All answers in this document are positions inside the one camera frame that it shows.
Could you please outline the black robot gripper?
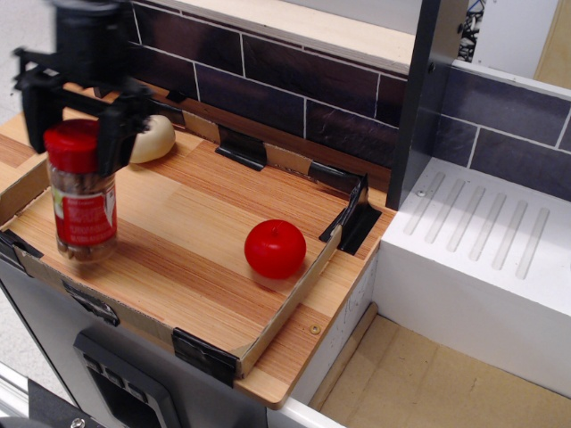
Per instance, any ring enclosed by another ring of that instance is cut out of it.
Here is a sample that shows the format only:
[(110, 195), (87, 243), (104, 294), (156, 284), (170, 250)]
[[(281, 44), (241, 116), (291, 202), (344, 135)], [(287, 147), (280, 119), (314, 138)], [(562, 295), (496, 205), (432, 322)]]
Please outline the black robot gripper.
[[(131, 77), (128, 1), (53, 1), (55, 48), (43, 53), (17, 48), (15, 88), (20, 91), (29, 143), (46, 151), (44, 133), (62, 121), (63, 109), (96, 116), (97, 173), (109, 177), (126, 167), (136, 137), (147, 130), (151, 90)], [(63, 87), (74, 84), (114, 92), (115, 104), (73, 102)]]

